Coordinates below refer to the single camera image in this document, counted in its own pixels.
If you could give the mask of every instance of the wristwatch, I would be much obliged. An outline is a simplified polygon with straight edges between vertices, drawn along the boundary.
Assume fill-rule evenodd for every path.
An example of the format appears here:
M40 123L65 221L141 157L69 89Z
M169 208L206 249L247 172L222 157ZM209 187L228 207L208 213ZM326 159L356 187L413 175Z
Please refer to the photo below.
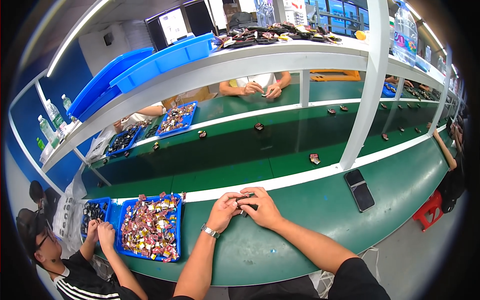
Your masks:
M200 228L200 230L205 231L206 233L208 233L209 235L211 235L212 237L214 237L216 239L218 239L220 237L220 233L216 232L215 230L212 230L211 228L208 228L207 223L204 223L202 225L202 228Z

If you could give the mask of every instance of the large water jug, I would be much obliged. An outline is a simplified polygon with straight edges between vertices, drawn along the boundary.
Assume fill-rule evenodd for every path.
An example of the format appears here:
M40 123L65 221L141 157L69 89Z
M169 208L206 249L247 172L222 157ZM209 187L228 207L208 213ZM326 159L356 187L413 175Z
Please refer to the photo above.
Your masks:
M399 8L395 15L393 55L413 67L417 55L417 26L403 0L396 0L396 3Z

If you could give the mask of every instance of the person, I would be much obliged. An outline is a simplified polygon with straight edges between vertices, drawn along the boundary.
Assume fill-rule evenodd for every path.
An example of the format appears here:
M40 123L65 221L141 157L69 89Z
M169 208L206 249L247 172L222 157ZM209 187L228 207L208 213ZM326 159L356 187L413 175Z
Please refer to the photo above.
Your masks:
M115 229L100 219L88 223L85 242L69 259L60 259L62 248L47 226L43 214L23 208L18 213L17 230L32 266L39 265L50 275L53 284L65 300L147 300L135 276L113 248ZM96 275L90 265L95 243L100 241L102 251L118 278L118 283L107 282Z
M249 96L255 93L264 94L273 99L281 95L282 89L290 84L292 77L288 71L282 72L282 78L277 81L273 73L260 74L236 79L237 87L230 86L230 80L220 82L219 91L224 96Z
M237 197L243 196L248 197L236 202ZM257 210L249 204L257 205ZM212 280L216 238L227 228L232 217L240 213L238 205L259 226L281 235L317 267L335 274L328 294L329 299L390 299L362 259L331 238L283 218L266 190L254 187L245 188L240 193L226 193L214 203L208 221L202 226L198 240L180 274L172 300L201 300L205 297ZM230 287L228 296L230 300L319 298L308 276L258 286Z
M428 123L427 128L430 128L432 124ZM449 135L455 141L456 155L453 155L448 150L447 146L443 142L442 138L438 134L437 129L433 131L433 137L437 141L442 153L448 164L448 172L442 179L437 189L433 193L433 197L441 197L442 200L442 212L444 214L449 213L455 207L456 201L463 194L465 190L464 176L462 170L462 139L463 134L457 125L452 124L452 120L447 122L446 129L449 130Z
M391 83L391 84L398 84L398 81L399 81L399 79L395 78L394 76L391 76L391 75L386 75L385 76L385 82L388 82L388 83ZM403 82L403 85L408 86L408 87L414 87L414 88L417 88L417 89L422 89L422 90L427 91L427 92L430 91L430 88L428 87L428 85L424 85L424 84L418 83L418 82L413 81L413 80L410 81L410 80L405 79L405 81Z
M115 128L115 132L118 134L122 132L124 128L127 128L130 125L134 125L145 120L151 120L154 117L159 117L165 114L166 112L167 110L165 107L163 107L162 101L160 101L116 121L113 123L113 127Z
M44 191L40 182L36 180L30 183L28 194L33 202L38 205L38 209L41 210L40 212L45 214L48 223L52 226L60 195L51 187Z

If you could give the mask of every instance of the white plastic bag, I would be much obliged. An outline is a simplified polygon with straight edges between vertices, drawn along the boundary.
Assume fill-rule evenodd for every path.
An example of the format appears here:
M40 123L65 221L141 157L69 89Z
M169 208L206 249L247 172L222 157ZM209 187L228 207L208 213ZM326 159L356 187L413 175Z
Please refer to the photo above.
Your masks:
M82 245L80 227L83 218L83 208L87 195L82 182L82 170L77 171L72 182L60 197L57 212L53 217L53 233L60 238L70 251L77 251Z
M108 143L115 134L115 128L113 125L110 125L106 127L96 139L92 140L90 150L88 150L87 155L85 155L87 163L91 164L97 161L103 155L105 148L108 147Z

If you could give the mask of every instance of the hand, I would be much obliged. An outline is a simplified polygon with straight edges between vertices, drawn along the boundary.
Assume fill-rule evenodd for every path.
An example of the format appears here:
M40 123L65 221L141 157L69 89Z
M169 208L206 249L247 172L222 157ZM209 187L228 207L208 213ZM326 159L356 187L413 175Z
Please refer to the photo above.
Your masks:
M115 229L113 229L113 225L109 222L102 222L96 230L102 251L112 250L113 243L115 242Z
M388 82L390 84L397 84L398 83L398 79L395 79L395 77L393 76L390 76L388 78L385 78L385 82Z
M410 81L406 80L406 79L405 79L405 81L403 82L403 85L406 85L406 86L409 86L409 87L413 87L413 84L412 84Z
M98 242L98 232L97 232L97 227L100 223L103 221L98 218L97 220L91 220L88 222L88 231L87 231L87 237L85 240L91 241L93 243Z
M277 98L280 96L282 93L282 90L280 89L280 86L278 84L272 84L267 87L267 98L272 99L272 98Z
M431 122L428 122L428 124L427 124L427 129L430 129L431 126L432 126L432 123L431 123ZM440 137L440 135L438 134L438 131L437 131L436 128L435 128L435 130L433 131L433 137L434 137L434 138Z
M245 188L240 192L255 194L250 198L239 200L239 204L240 208L247 212L258 225L272 229L275 224L284 220L272 198L264 188ZM258 208L254 210L249 205L244 204L256 204Z
M256 92L264 93L262 86L256 82L248 82L247 85L243 88L243 96L248 96L255 94Z
M207 227L218 233L222 233L225 228L227 228L232 217L241 213L241 210L237 209L235 198L243 196L244 195L237 192L223 194L223 196L213 204L212 211L210 212L206 224Z

